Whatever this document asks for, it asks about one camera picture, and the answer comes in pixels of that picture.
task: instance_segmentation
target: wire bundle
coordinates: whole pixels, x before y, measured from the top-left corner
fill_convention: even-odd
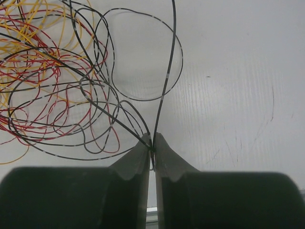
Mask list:
[[[119,94],[129,100],[137,99],[124,95],[113,81],[115,48],[106,15],[115,10],[131,11],[162,22],[173,32],[171,61],[175,40],[179,42],[183,60],[175,23],[172,30],[162,20],[146,13],[115,8],[101,14],[89,2],[81,4],[71,0],[0,2],[0,130],[11,135],[0,144],[18,140],[27,147],[22,156],[3,164],[22,158],[30,146],[49,155],[74,160],[117,156],[130,150],[121,150],[117,126],[153,151],[152,141],[148,145],[141,140],[142,125],[150,136],[144,119],[129,101],[120,100]],[[55,25],[61,30],[54,31]],[[102,28],[107,31],[104,41],[97,36]],[[166,91],[169,71],[170,67],[162,96],[146,100],[161,99],[158,117],[164,96],[177,83]],[[82,115],[75,115],[80,109]],[[101,125],[101,120],[102,131],[99,129],[96,133],[94,129]],[[107,147],[110,136],[116,141],[115,147]],[[67,137],[72,137],[71,144],[66,143],[69,142]],[[97,157],[63,156],[46,150],[49,146],[82,146]]]

